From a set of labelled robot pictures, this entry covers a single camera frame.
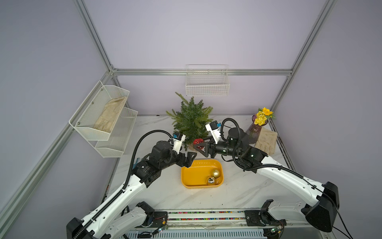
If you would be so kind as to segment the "red glitter ball ornament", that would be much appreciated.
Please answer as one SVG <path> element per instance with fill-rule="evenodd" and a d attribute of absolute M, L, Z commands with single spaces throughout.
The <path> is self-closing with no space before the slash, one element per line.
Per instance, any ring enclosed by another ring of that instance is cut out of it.
<path fill-rule="evenodd" d="M 205 142 L 204 139 L 202 139 L 202 138 L 197 138 L 197 139 L 195 139 L 195 140 L 193 141 L 193 145 L 198 145 L 198 146 L 197 146 L 198 149 L 204 149 L 204 148 L 205 148 L 204 146 L 199 146 L 199 144 L 204 143 L 204 142 Z"/>

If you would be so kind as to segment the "shiny gold ball ornament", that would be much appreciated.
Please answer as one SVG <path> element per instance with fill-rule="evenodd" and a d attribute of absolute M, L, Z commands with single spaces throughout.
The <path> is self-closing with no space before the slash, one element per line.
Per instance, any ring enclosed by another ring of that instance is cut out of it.
<path fill-rule="evenodd" d="M 213 169 L 211 171 L 211 177 L 218 179 L 221 176 L 221 171 L 219 169 Z"/>

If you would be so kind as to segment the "silver mirror ball ornament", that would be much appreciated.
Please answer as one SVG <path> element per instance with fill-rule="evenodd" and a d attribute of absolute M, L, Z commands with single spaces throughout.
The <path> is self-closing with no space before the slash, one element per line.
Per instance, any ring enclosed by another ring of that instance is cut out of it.
<path fill-rule="evenodd" d="M 212 186 L 212 185 L 215 185 L 216 184 L 216 178 L 214 178 L 214 177 L 208 177 L 208 179 L 207 179 L 207 185 L 208 186 Z"/>

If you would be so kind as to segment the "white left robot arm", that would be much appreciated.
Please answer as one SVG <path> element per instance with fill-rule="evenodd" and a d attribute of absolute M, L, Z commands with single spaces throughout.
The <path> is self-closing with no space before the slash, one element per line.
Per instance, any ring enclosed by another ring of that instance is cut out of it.
<path fill-rule="evenodd" d="M 135 227 L 153 218 L 154 209 L 146 202 L 136 205 L 122 215 L 130 202 L 161 176 L 162 170 L 178 165 L 189 168 L 197 156 L 195 152 L 181 153 L 181 144 L 159 141 L 151 153 L 139 161 L 128 173 L 125 182 L 101 205 L 82 219 L 73 218 L 66 226 L 69 239 L 118 239 Z"/>

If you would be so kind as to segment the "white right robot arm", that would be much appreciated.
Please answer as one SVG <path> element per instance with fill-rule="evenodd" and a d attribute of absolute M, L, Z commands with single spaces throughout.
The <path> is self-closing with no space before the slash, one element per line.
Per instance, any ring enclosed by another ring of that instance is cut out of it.
<path fill-rule="evenodd" d="M 223 139 L 216 130 L 204 139 L 196 139 L 193 148 L 205 157 L 230 156 L 231 161 L 243 171 L 265 176 L 298 196 L 304 205 L 271 206 L 267 201 L 266 212 L 274 219 L 305 220 L 316 229 L 330 233 L 340 207 L 338 187 L 307 177 L 278 163 L 264 151 L 249 144 L 249 136 L 242 129 L 232 128 Z"/>

